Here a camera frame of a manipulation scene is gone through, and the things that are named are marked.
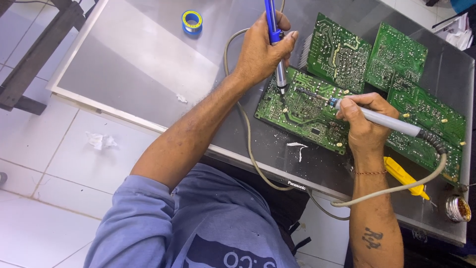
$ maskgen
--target yellow tool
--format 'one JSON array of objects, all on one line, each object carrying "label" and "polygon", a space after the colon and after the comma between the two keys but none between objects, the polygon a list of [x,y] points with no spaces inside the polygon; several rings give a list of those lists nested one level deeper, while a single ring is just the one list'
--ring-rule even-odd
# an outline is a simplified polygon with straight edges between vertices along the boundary
[{"label": "yellow tool", "polygon": [[[385,169],[397,179],[401,184],[408,185],[416,182],[416,180],[410,176],[395,160],[391,157],[384,156]],[[410,192],[414,196],[421,196],[426,200],[430,200],[430,197],[423,191],[425,187],[423,185],[410,188]]]}]

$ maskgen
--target circuit board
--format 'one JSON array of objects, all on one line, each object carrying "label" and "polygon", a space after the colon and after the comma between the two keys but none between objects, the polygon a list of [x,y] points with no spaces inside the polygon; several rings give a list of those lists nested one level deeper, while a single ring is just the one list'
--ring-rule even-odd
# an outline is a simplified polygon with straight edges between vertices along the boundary
[{"label": "circuit board", "polygon": [[299,67],[355,93],[364,90],[372,45],[319,13],[306,39]]},{"label": "circuit board", "polygon": [[282,95],[273,74],[263,91],[255,117],[312,141],[338,154],[345,154],[349,125],[337,120],[337,110],[316,94],[329,97],[350,95],[320,79],[295,69],[287,68],[288,86]]},{"label": "circuit board", "polygon": [[417,123],[462,150],[466,119],[453,108],[437,100],[427,90],[395,73],[387,101],[404,114],[404,121]]},{"label": "circuit board", "polygon": [[[448,150],[448,158],[446,160],[445,169],[441,175],[443,175],[449,183],[457,186],[462,153],[449,143],[445,141],[442,142]],[[434,171],[440,162],[440,155],[429,143],[398,131],[392,131],[387,139],[386,145],[429,171]]]},{"label": "circuit board", "polygon": [[418,83],[425,66],[428,49],[382,22],[378,29],[365,81],[388,92],[394,71]]}]

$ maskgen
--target workbench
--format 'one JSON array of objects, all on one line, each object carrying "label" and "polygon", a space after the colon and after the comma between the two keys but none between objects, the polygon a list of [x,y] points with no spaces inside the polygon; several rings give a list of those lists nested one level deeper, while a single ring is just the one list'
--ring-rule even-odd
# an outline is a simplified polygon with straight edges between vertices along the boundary
[{"label": "workbench", "polygon": [[[186,10],[203,17],[203,31],[187,35],[181,26]],[[101,0],[79,32],[48,84],[64,98],[124,120],[163,132],[212,91],[224,78],[223,50],[228,38],[248,28],[264,10],[255,0]],[[428,47],[420,84],[467,118],[461,182],[469,182],[474,60],[427,29],[377,0],[288,0],[284,13],[299,31],[290,62],[296,66],[304,39],[321,12],[373,44],[382,21]],[[243,35],[231,43],[230,69],[236,64]],[[264,173],[275,181],[292,181],[329,196],[350,200],[353,189],[351,154],[338,155],[303,141],[253,117],[266,81],[240,100],[251,122],[252,150]],[[373,89],[367,85],[366,92]],[[178,101],[177,94],[188,103]],[[286,146],[298,142],[308,146]],[[386,152],[419,179],[429,174],[394,152]],[[246,125],[234,108],[212,141],[207,155],[254,171],[246,146]],[[388,177],[390,187],[399,182]],[[426,186],[436,201],[447,183]],[[452,223],[409,191],[392,194],[399,223],[453,244],[466,242],[466,223]]]}]

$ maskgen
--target panasonic logo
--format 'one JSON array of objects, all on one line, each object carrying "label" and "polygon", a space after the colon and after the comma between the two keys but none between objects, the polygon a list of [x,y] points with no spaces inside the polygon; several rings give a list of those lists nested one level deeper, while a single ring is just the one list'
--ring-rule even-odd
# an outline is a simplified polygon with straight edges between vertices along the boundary
[{"label": "panasonic logo", "polygon": [[294,187],[296,187],[296,188],[306,190],[306,188],[305,188],[304,186],[301,186],[301,185],[299,185],[299,184],[292,183],[291,181],[288,181],[288,184],[291,185],[291,186],[294,186]]}]

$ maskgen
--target person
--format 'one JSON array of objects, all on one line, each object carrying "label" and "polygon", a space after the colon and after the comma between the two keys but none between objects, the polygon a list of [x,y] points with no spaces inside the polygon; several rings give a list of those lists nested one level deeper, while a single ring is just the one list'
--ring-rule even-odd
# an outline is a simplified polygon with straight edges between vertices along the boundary
[{"label": "person", "polygon": [[[282,13],[277,12],[277,20],[280,29],[290,30]],[[198,164],[240,97],[269,77],[281,59],[288,66],[297,38],[293,31],[270,46],[266,16],[261,15],[245,34],[233,73],[146,149],[114,193],[84,267],[298,267],[262,195]],[[353,198],[388,187],[381,172],[389,130],[367,121],[358,104],[398,117],[378,94],[342,100],[336,117],[350,122],[357,174]],[[355,267],[403,267],[403,242],[390,195],[353,205],[349,232]]]}]

